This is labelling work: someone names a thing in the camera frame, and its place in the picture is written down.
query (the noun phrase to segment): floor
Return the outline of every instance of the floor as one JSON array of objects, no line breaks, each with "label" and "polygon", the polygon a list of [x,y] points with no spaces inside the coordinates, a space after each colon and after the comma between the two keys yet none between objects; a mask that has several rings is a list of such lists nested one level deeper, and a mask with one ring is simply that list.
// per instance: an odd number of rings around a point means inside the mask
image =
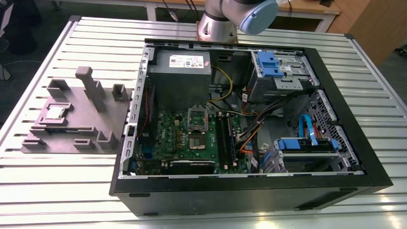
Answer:
[{"label": "floor", "polygon": [[[50,2],[38,0],[36,4],[42,18],[42,23],[30,28],[37,42],[37,49],[26,55],[13,55],[8,51],[0,53],[2,64],[17,61],[5,67],[13,75],[13,80],[10,82],[0,80],[0,126],[6,120],[37,71],[38,62],[45,58],[70,15],[146,20],[146,12],[142,7],[97,5],[97,10],[94,10],[96,5],[93,4],[64,2],[62,9],[53,11]],[[194,23],[193,14],[188,10],[177,10],[176,14],[181,22]],[[164,9],[157,9],[157,19],[160,21],[172,21]],[[407,57],[400,57],[393,52],[379,69],[401,99],[407,102]]]}]

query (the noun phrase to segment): black cable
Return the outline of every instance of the black cable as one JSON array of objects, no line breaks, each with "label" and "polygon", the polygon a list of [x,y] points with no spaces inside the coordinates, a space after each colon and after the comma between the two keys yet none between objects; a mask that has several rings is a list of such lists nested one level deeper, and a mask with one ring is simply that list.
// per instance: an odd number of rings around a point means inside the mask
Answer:
[{"label": "black cable", "polygon": [[192,9],[192,7],[190,7],[190,4],[189,4],[188,0],[185,0],[185,2],[186,2],[186,4],[188,4],[189,9],[192,10],[192,12],[193,12],[193,14],[194,14],[194,19],[198,21],[197,14],[196,14],[196,12],[194,12],[194,11],[193,11],[193,9]]},{"label": "black cable", "polygon": [[261,122],[264,121],[264,118],[268,114],[270,114],[276,109],[284,106],[284,104],[296,96],[309,94],[315,91],[315,89],[308,89],[300,92],[292,92],[291,94],[285,95],[281,99],[276,100],[273,103],[270,103],[262,111],[258,113],[258,115],[254,118],[252,127],[248,128],[246,131],[244,131],[240,135],[240,138],[244,137],[248,133],[253,132],[258,126],[261,125]]},{"label": "black cable", "polygon": [[289,8],[288,8],[288,17],[291,18],[291,14],[292,14],[292,5],[291,5],[291,1],[288,0],[288,4],[289,4]]},{"label": "black cable", "polygon": [[193,0],[189,0],[190,1],[190,3],[192,3],[192,6],[193,6],[193,9],[194,9],[194,12],[196,12],[196,16],[197,16],[197,21],[198,21],[198,12],[197,12],[197,10],[196,10],[196,6],[194,6],[194,3],[193,3]]},{"label": "black cable", "polygon": [[170,10],[169,10],[169,7],[168,7],[168,5],[166,5],[166,2],[165,2],[164,0],[162,0],[162,3],[164,3],[164,5],[165,5],[168,11],[170,11]]},{"label": "black cable", "polygon": [[189,14],[190,10],[188,10],[185,16],[178,20],[180,22],[186,18],[188,14]]},{"label": "black cable", "polygon": [[233,111],[233,110],[228,111],[228,110],[220,108],[220,106],[217,106],[214,103],[212,103],[212,102],[209,102],[209,101],[208,101],[208,103],[209,103],[217,110],[220,110],[220,111],[222,111],[222,112],[229,112],[229,113],[233,113],[233,114],[237,114],[237,115],[242,115],[242,116],[250,116],[249,114],[241,114],[241,113],[238,113],[238,112],[236,112],[236,111]]}]

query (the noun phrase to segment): blue plastic bracket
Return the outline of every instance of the blue plastic bracket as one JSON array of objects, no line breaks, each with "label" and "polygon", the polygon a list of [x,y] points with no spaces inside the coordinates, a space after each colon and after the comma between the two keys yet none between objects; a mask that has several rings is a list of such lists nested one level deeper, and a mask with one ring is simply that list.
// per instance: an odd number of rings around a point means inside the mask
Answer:
[{"label": "blue plastic bracket", "polygon": [[262,77],[282,78],[284,72],[278,68],[278,60],[272,52],[257,52],[257,62],[262,70]]},{"label": "blue plastic bracket", "polygon": [[335,139],[331,140],[331,144],[332,144],[333,150],[337,151],[339,150],[339,143]]}]

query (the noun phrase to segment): aluminum table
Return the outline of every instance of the aluminum table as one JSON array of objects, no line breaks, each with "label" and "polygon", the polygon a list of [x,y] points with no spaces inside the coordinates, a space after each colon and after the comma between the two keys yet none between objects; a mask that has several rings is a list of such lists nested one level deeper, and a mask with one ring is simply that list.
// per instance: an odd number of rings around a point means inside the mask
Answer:
[{"label": "aluminum table", "polygon": [[69,21],[0,130],[0,227],[403,228],[407,225],[407,108],[353,40],[341,34],[266,30],[240,43],[316,48],[393,186],[323,210],[136,217],[108,195],[116,155],[24,154],[21,142],[45,104],[45,86],[77,66],[104,87],[133,88],[145,38],[196,39],[196,25],[85,18]]}]

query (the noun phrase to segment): cable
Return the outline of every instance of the cable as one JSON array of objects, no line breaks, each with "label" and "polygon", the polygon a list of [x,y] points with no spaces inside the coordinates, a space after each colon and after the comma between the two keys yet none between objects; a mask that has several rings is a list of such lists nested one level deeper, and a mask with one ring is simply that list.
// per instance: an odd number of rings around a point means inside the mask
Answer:
[{"label": "cable", "polygon": [[26,62],[26,63],[42,63],[41,61],[14,61],[14,62],[4,64],[2,66],[6,66],[6,65],[10,65],[10,64],[14,64],[14,63],[24,63],[24,62]]},{"label": "cable", "polygon": [[198,12],[197,12],[197,10],[196,10],[196,6],[194,6],[194,3],[193,3],[193,0],[189,0],[190,1],[190,3],[192,3],[192,6],[193,6],[193,9],[194,9],[194,12],[196,12],[196,16],[197,16],[197,21],[198,21]]},{"label": "cable", "polygon": [[320,134],[319,129],[317,129],[315,123],[312,123],[312,127],[313,127],[313,130],[315,130],[316,137],[317,138],[323,138],[323,135]]},{"label": "cable", "polygon": [[260,127],[256,129],[256,131],[252,133],[252,135],[248,137],[248,139],[245,140],[244,144],[241,145],[238,152],[241,152],[241,150],[244,149],[244,146],[246,145],[246,143],[249,142],[249,140],[252,139],[252,137],[254,136],[254,134],[257,133]]},{"label": "cable", "polygon": [[185,16],[178,20],[180,22],[182,22],[182,20],[186,18],[188,14],[190,13],[190,10],[188,10]]},{"label": "cable", "polygon": [[289,8],[288,8],[288,17],[291,18],[291,14],[292,14],[292,5],[291,5],[291,1],[288,0],[288,4],[289,4]]},{"label": "cable", "polygon": [[[304,130],[304,121],[307,123],[307,132],[308,132],[307,135],[304,135],[304,131],[303,131]],[[308,137],[312,141],[312,145],[317,146],[317,141],[316,141],[315,135],[316,135],[316,133],[315,133],[311,117],[307,114],[301,114],[299,117],[299,137]]]},{"label": "cable", "polygon": [[168,5],[166,5],[166,2],[165,2],[164,0],[162,0],[162,3],[164,3],[164,5],[165,5],[168,11],[170,11],[170,10],[169,10],[169,7],[168,7]]},{"label": "cable", "polygon": [[185,2],[186,2],[186,4],[188,4],[189,9],[190,9],[192,12],[193,12],[194,19],[198,21],[197,13],[193,11],[193,9],[192,9],[192,7],[190,7],[190,4],[189,4],[188,0],[185,0]]},{"label": "cable", "polygon": [[246,103],[242,103],[242,104],[241,104],[241,113],[242,113],[242,114],[246,114],[246,115],[250,115],[250,112],[246,112],[246,111],[244,110],[245,105],[246,105]]},{"label": "cable", "polygon": [[250,116],[249,114],[241,114],[238,112],[234,112],[234,111],[228,111],[228,110],[224,110],[221,109],[214,103],[212,102],[208,102],[217,110],[222,111],[222,112],[229,112],[229,113],[233,113],[233,114],[237,114],[237,115],[242,115],[242,116]]},{"label": "cable", "polygon": [[209,99],[208,101],[209,102],[213,102],[213,101],[218,101],[218,100],[222,100],[224,98],[226,98],[228,96],[229,96],[229,94],[230,94],[230,91],[232,91],[232,89],[233,89],[233,81],[230,80],[230,77],[229,77],[229,75],[224,72],[224,70],[221,70],[220,68],[217,68],[217,67],[214,67],[214,66],[212,66],[212,68],[214,68],[214,69],[217,69],[224,75],[225,75],[225,77],[228,78],[228,80],[229,80],[229,91],[228,91],[228,93],[225,94],[225,96],[222,96],[222,97],[220,97],[220,98],[217,98],[217,99]]},{"label": "cable", "polygon": [[164,5],[165,5],[165,7],[166,7],[166,10],[168,10],[169,16],[172,17],[172,19],[173,19],[176,22],[178,22],[178,19],[177,19],[176,13],[174,13],[172,10],[169,10],[168,5],[166,5],[166,2],[165,2],[164,0],[162,0],[162,3],[164,3]]},{"label": "cable", "polygon": [[241,150],[240,153],[252,154],[253,152],[250,152],[248,150]]},{"label": "cable", "polygon": [[304,95],[304,94],[309,94],[311,92],[313,92],[315,89],[308,89],[300,92],[292,92],[291,94],[288,94],[286,96],[284,96],[281,99],[276,100],[273,103],[270,103],[264,109],[262,111],[258,113],[258,115],[254,118],[254,123],[253,125],[249,127],[249,129],[246,131],[244,131],[240,135],[240,138],[244,137],[249,132],[252,132],[262,123],[265,116],[268,114],[270,114],[276,109],[278,109],[280,107],[282,107],[282,105],[296,96],[299,95]]}]

